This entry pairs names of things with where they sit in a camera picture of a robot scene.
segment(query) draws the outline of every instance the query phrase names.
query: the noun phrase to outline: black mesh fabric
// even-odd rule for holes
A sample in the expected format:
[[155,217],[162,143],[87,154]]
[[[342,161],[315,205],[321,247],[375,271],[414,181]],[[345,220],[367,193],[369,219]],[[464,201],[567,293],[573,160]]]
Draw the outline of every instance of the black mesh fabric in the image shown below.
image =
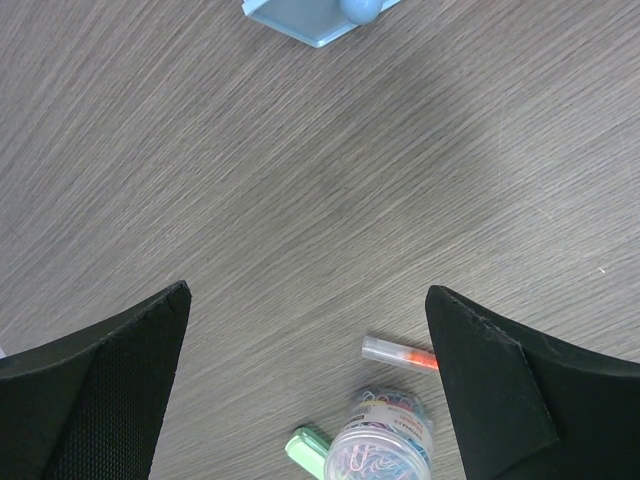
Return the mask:
[[[70,351],[68,363],[77,358],[86,362],[87,352],[92,353],[92,361],[63,427],[56,432],[55,444],[49,452],[39,450],[47,454],[44,469],[36,474],[27,467],[7,466],[5,471],[12,475],[5,477],[0,465],[0,478],[147,478],[175,376],[190,298],[186,284],[176,284],[120,314],[116,325],[110,325],[116,328],[99,341],[79,352]],[[76,341],[74,347],[81,344]],[[49,367],[48,377],[55,378],[56,371],[56,367]],[[10,413],[0,411],[0,415]],[[37,430],[37,425],[29,430]]]

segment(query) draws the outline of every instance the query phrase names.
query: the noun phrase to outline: container label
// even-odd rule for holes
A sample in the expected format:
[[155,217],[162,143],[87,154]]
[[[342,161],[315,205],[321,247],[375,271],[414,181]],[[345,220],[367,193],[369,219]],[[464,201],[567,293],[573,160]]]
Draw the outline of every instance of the container label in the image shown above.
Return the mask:
[[356,427],[375,427],[394,432],[411,443],[418,453],[431,466],[433,439],[431,425],[411,410],[399,405],[388,404],[381,400],[360,403],[351,412],[344,429]]

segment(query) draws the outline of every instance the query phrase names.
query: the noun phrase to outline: blue plastic base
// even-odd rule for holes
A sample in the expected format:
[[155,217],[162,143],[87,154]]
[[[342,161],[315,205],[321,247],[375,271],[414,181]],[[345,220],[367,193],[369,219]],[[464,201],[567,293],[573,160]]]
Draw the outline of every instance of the blue plastic base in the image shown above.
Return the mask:
[[[401,0],[386,0],[384,12]],[[340,10],[339,0],[245,0],[245,15],[315,48],[353,30]]]

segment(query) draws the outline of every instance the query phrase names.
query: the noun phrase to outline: blue ball knob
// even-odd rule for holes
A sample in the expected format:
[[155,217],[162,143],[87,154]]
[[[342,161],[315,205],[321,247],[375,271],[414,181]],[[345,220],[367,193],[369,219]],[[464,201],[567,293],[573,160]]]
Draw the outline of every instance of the blue ball knob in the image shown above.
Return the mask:
[[340,9],[351,23],[366,25],[382,11],[383,0],[340,0]]

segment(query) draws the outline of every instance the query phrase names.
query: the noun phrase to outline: clear plastic cap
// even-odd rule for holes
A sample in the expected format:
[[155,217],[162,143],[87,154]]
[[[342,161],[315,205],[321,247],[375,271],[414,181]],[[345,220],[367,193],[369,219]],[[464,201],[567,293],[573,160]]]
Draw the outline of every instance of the clear plastic cap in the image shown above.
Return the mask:
[[416,372],[425,373],[438,369],[438,362],[432,353],[380,340],[370,335],[365,336],[362,342],[362,356]]

